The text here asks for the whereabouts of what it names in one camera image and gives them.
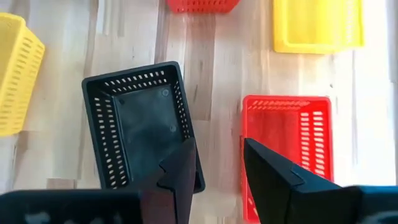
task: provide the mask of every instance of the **basket bottom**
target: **basket bottom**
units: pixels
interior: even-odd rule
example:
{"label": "basket bottom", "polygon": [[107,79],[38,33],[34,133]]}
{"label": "basket bottom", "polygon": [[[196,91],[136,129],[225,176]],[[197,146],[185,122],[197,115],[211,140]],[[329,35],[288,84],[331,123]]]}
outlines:
{"label": "basket bottom", "polygon": [[114,98],[130,180],[150,175],[183,142],[169,85]]}
{"label": "basket bottom", "polygon": [[299,117],[295,111],[256,111],[248,114],[247,138],[298,163]]}

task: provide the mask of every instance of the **basket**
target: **basket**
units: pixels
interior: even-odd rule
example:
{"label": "basket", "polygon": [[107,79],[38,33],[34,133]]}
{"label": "basket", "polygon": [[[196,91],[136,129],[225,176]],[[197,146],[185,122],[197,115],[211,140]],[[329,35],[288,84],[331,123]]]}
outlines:
{"label": "basket", "polygon": [[[194,138],[177,62],[83,80],[91,138],[103,189],[141,181]],[[205,188],[197,153],[195,192]]]}
{"label": "basket", "polygon": [[167,0],[173,12],[230,12],[240,0]]}
{"label": "basket", "polygon": [[274,50],[330,54],[364,45],[362,0],[274,0]]}
{"label": "basket", "polygon": [[19,16],[0,13],[0,136],[22,130],[45,47]]}
{"label": "basket", "polygon": [[[242,138],[253,138],[304,169],[333,181],[330,111],[330,101],[325,97],[247,96],[243,101]],[[259,222],[244,166],[242,197],[244,219]]]}

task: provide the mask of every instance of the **wooden surface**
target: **wooden surface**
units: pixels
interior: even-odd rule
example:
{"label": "wooden surface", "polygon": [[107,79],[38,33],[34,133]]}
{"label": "wooden surface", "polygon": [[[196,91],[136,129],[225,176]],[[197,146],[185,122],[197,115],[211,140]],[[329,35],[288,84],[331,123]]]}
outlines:
{"label": "wooden surface", "polygon": [[243,0],[225,15],[172,14],[164,0],[9,0],[0,9],[24,16],[47,47],[17,150],[0,151],[6,190],[100,187],[82,79],[170,60],[184,75],[206,180],[190,223],[243,222],[239,135],[248,94],[329,96],[336,182],[352,183],[355,58],[374,57],[379,42],[357,56],[275,53],[271,0]]}

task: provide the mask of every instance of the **yellow plastic basket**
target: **yellow plastic basket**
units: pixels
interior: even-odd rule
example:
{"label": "yellow plastic basket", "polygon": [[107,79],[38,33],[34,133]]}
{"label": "yellow plastic basket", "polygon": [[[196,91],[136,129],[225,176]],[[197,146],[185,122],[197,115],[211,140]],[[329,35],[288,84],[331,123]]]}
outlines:
{"label": "yellow plastic basket", "polygon": [[0,13],[0,136],[22,130],[44,50],[23,18]]}
{"label": "yellow plastic basket", "polygon": [[364,45],[362,0],[274,0],[274,50],[329,54]]}

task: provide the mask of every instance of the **black plastic basket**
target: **black plastic basket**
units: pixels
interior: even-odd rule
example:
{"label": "black plastic basket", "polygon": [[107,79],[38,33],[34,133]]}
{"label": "black plastic basket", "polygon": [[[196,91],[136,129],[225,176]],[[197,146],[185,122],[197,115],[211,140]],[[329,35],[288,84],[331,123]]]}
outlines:
{"label": "black plastic basket", "polygon": [[[82,86],[103,189],[140,181],[195,137],[177,62],[89,77]],[[196,166],[195,193],[205,189],[198,152]]]}

